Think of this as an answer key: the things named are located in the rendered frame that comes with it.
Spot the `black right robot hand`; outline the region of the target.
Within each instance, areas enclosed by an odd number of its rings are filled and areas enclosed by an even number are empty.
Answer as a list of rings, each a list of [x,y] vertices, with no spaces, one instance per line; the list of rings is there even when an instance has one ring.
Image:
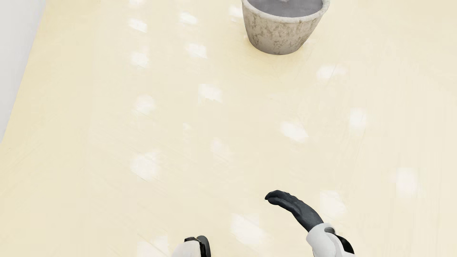
[[[271,191],[265,196],[265,200],[289,211],[307,232],[315,226],[323,224],[323,219],[312,207],[288,192]]]

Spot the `grey concrete plant pot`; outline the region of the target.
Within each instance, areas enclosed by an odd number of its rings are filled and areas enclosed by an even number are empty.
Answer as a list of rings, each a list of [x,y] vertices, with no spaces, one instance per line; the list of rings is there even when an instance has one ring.
[[[241,0],[251,44],[267,54],[297,51],[310,37],[330,0]]]

